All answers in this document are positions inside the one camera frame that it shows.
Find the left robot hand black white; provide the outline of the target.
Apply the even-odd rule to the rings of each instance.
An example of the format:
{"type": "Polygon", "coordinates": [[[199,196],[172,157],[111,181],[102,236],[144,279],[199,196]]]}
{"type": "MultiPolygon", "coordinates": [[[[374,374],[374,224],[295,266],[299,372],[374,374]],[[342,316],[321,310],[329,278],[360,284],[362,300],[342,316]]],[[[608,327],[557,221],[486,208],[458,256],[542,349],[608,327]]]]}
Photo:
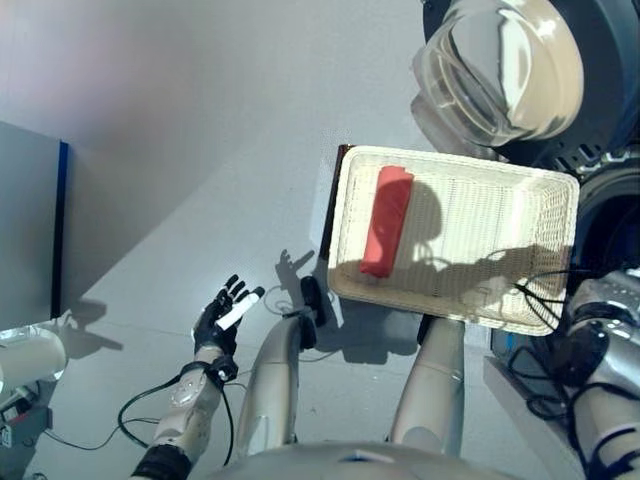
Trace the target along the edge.
{"type": "Polygon", "coordinates": [[[236,337],[244,315],[265,294],[261,286],[249,290],[237,274],[232,275],[204,307],[192,329],[194,353],[216,347],[225,355],[236,352],[236,337]]]}

